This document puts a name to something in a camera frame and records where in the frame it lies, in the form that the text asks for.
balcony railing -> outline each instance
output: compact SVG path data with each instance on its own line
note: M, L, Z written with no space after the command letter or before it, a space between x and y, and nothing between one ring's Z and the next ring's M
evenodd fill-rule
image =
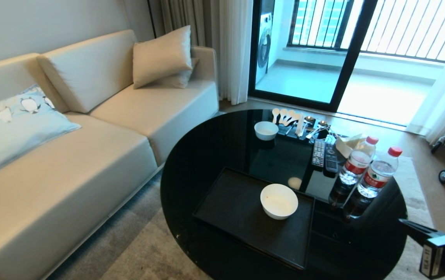
M288 46L347 50L362 0L295 0ZM445 0L379 0L363 53L445 62Z

caster wheel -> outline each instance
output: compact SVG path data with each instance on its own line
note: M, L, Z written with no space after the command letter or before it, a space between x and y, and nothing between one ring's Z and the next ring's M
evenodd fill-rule
M438 180L440 181L441 184L445 185L445 170L442 170L439 174L438 174Z
M442 145L442 142L436 142L435 145L433 145L433 147L431 147L431 153L435 154L435 152L437 151L437 149L439 147L441 147L441 145Z

sofa armrest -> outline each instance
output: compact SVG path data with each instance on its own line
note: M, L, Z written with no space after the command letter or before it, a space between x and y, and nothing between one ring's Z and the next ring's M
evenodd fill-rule
M217 85L217 60L213 48L192 46L191 56L199 58L192 78L198 80L215 81Z

red bottle cap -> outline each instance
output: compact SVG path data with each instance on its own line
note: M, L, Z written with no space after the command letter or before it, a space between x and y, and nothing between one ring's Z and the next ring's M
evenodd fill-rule
M399 147L392 146L388 149L388 154L390 156L400 156L400 154L402 154L402 149Z
M371 145L376 145L376 143L379 141L379 139L377 137L373 137L373 136L368 136L366 138L366 142L371 144Z

beige leather sofa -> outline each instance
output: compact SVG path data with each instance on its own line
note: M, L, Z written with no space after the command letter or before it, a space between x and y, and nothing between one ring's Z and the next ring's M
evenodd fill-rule
M135 41L126 30L0 61L0 100L38 83L82 126L0 170L0 279L46 278L217 112L212 49L192 48L186 89L133 90Z

